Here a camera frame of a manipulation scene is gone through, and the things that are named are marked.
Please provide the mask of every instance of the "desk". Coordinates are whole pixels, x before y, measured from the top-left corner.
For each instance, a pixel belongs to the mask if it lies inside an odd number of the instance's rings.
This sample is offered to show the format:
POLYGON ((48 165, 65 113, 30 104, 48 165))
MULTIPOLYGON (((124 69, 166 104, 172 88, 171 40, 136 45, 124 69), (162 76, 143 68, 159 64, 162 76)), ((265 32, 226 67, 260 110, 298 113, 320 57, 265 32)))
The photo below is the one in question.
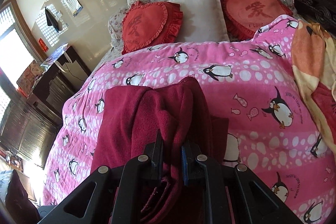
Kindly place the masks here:
MULTIPOLYGON (((69 63, 68 59, 65 57, 64 53, 68 55, 72 62, 77 61, 83 71, 89 77, 91 74, 90 69, 83 62, 80 56, 76 53, 75 49, 69 44, 65 44, 59 47, 50 57, 46 59, 45 62, 42 63, 42 67, 46 68, 46 72, 35 82, 31 93, 33 94, 32 100, 34 97, 38 98, 42 103, 44 103, 52 112, 54 112, 58 117, 62 119, 62 113, 55 109, 48 101, 47 98, 50 95, 50 82, 55 79, 55 77, 59 74, 60 69, 55 64, 57 61, 61 66, 65 63, 69 63)), ((71 84, 71 82, 61 73, 59 77, 67 84, 67 86, 76 93, 76 89, 71 84)))

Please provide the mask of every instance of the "bed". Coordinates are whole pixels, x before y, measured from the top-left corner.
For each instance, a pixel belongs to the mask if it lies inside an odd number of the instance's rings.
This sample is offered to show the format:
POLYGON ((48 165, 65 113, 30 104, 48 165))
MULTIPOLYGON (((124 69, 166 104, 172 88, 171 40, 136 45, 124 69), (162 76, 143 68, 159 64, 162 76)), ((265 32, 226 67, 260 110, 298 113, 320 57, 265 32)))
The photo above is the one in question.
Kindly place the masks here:
MULTIPOLYGON (((110 18, 112 49, 80 91, 64 104, 63 128, 45 167, 44 204, 58 204, 90 174, 106 90, 127 85, 135 76, 134 85, 152 88, 193 76, 211 115, 230 120, 229 154, 223 164, 246 164, 303 222, 324 221, 335 204, 335 160, 321 138, 323 125, 316 126, 311 118, 314 114, 306 101, 310 94, 300 99, 307 78, 298 82, 298 76, 308 71, 302 69, 304 62, 298 62, 305 51, 296 28, 303 31, 304 25, 297 21, 293 0, 280 0, 292 10, 293 17, 277 17, 249 41, 235 42, 230 36, 231 42, 161 44, 121 57, 122 20, 136 1, 127 0, 128 6, 110 18), (275 45, 283 50, 280 56, 263 54, 275 45), (181 51, 188 58, 177 62, 172 57, 181 51), (274 109, 281 109, 280 104, 289 109, 282 120, 274 113, 274 109)), ((326 142, 332 147, 328 138, 326 142)))

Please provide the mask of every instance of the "dark wooden table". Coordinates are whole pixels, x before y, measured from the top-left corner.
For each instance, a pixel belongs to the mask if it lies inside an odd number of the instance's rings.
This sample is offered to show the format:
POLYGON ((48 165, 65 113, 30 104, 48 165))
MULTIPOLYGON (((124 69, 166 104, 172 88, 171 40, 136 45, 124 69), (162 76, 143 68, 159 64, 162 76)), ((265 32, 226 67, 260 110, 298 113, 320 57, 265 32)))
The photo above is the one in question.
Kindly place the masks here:
MULTIPOLYGON (((91 71, 87 67, 87 65, 83 62, 83 60, 80 58, 80 56, 77 54, 75 49, 72 46, 68 46, 68 47, 65 47, 64 50, 65 50, 65 53, 68 54, 71 61, 72 62, 77 61, 77 63, 80 65, 80 67, 83 69, 83 71, 89 77, 90 74, 91 74, 91 71)), ((77 90, 74 88, 72 83, 62 73, 59 73, 60 69, 54 63, 55 61, 58 61, 61 66, 63 66, 65 63, 69 63, 68 59, 65 57, 64 54, 61 54, 60 57, 56 56, 50 62, 51 65, 49 66, 48 70, 43 74, 43 76, 40 78, 40 80, 38 80, 38 82, 34 85, 33 90, 32 90, 32 94, 34 96, 32 96, 32 97, 36 97, 37 99, 39 99, 42 103, 44 103, 46 105, 47 108, 49 108, 53 113, 55 113, 55 115, 57 115, 58 117, 60 117, 62 119, 62 113, 60 113, 57 109, 55 109, 55 107, 52 104, 50 104, 47 101, 47 98, 50 95, 50 82, 52 80, 54 80, 57 75, 59 75, 59 77, 65 82, 65 84, 74 93, 76 93, 77 90)))

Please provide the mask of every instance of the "pink fish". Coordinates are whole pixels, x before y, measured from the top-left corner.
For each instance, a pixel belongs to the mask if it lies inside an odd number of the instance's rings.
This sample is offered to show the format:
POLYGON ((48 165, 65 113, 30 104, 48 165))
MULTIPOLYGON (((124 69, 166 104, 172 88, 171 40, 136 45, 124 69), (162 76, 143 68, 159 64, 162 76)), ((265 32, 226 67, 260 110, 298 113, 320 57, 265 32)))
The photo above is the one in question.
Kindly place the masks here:
POLYGON ((234 114, 240 114, 240 110, 239 109, 231 109, 231 113, 234 113, 234 114))
POLYGON ((236 49, 233 46, 231 46, 229 49, 233 49, 234 51, 239 52, 239 49, 236 49))
POLYGON ((256 117, 258 115, 258 113, 259 113, 259 110, 256 107, 253 107, 250 110, 250 114, 246 114, 246 115, 251 121, 253 117, 256 117))
POLYGON ((242 97, 238 97, 237 93, 233 97, 233 99, 237 100, 243 107, 247 107, 247 101, 244 98, 242 98, 242 97))
POLYGON ((246 54, 247 54, 247 51, 242 51, 241 54, 240 54, 240 56, 243 57, 246 54))

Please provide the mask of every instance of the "cable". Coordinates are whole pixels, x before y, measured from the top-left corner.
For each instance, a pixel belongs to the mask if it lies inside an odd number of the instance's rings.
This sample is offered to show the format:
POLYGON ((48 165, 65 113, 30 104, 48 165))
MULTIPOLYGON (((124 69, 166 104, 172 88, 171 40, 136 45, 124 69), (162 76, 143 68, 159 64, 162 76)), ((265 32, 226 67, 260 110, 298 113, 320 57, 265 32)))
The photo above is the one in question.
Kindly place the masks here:
POLYGON ((74 76, 74 75, 71 73, 71 71, 69 70, 68 65, 67 65, 66 63, 64 63, 64 64, 65 64, 65 66, 67 67, 68 71, 70 72, 70 74, 71 74, 73 77, 79 79, 80 81, 85 82, 85 80, 82 80, 82 79, 78 78, 77 76, 74 76))

